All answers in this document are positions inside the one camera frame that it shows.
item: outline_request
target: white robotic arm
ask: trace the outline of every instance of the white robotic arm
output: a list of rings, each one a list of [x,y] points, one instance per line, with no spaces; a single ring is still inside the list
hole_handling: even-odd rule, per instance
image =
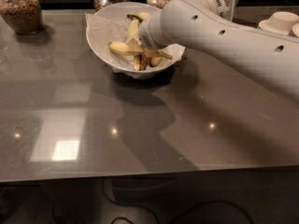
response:
[[[275,35],[225,18],[223,0],[173,0],[145,19],[148,49],[171,44],[201,50],[299,104],[299,38]]]

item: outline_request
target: table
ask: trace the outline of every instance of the table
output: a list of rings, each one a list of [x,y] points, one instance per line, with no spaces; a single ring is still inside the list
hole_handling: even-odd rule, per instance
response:
[[[45,10],[36,35],[0,21],[1,182],[299,163],[296,104],[192,49],[151,79],[115,74],[85,13]]]

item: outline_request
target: cable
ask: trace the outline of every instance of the cable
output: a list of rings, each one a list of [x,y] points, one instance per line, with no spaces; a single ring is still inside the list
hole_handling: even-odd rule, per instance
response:
[[[207,206],[209,204],[212,204],[212,203],[225,203],[225,204],[231,205],[232,207],[234,207],[235,209],[237,209],[238,211],[240,211],[244,215],[244,217],[247,219],[247,221],[249,222],[249,224],[254,224],[254,221],[251,218],[250,214],[247,211],[245,211],[242,207],[240,207],[240,206],[238,206],[238,205],[236,205],[234,203],[230,203],[228,201],[223,201],[223,200],[206,201],[206,202],[203,202],[203,203],[196,204],[196,205],[190,207],[189,209],[187,209],[185,212],[181,213],[176,218],[174,218],[172,221],[169,222],[169,224],[176,223],[182,217],[188,215],[195,208],[203,208],[203,207],[205,207],[205,206]]]
[[[128,205],[128,204],[126,204],[126,203],[116,202],[116,201],[110,199],[110,198],[107,196],[106,192],[105,192],[105,178],[102,179],[102,192],[103,192],[104,197],[105,197],[110,203],[115,204],[115,205],[119,205],[119,206],[125,206],[125,207],[137,207],[137,208],[146,210],[146,211],[148,211],[149,213],[151,213],[151,215],[154,217],[154,219],[155,219],[155,221],[157,222],[157,224],[161,224],[159,218],[157,217],[157,215],[156,215],[152,210],[150,210],[148,207],[146,207],[146,206],[143,206],[143,205],[136,205],[136,204],[134,204],[134,205]],[[120,219],[124,219],[125,217],[117,217],[116,219],[114,219],[114,220],[111,222],[111,224],[115,223],[115,221],[117,221],[118,218],[120,218]],[[130,221],[130,220],[127,219],[127,218],[125,218],[125,220],[126,220],[128,223],[130,223],[130,224],[134,224],[134,222]]]

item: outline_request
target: glossy table surface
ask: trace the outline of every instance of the glossy table surface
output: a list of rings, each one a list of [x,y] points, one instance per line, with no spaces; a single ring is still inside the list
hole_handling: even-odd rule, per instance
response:
[[[0,181],[296,166],[298,105],[205,53],[146,80],[91,51],[85,13],[0,20]]]

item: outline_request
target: dark floor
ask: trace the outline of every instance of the dark floor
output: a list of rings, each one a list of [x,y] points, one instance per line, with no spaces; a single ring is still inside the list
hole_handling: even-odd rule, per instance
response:
[[[9,183],[0,223],[55,224],[71,207],[88,224],[297,224],[297,171],[201,172]]]

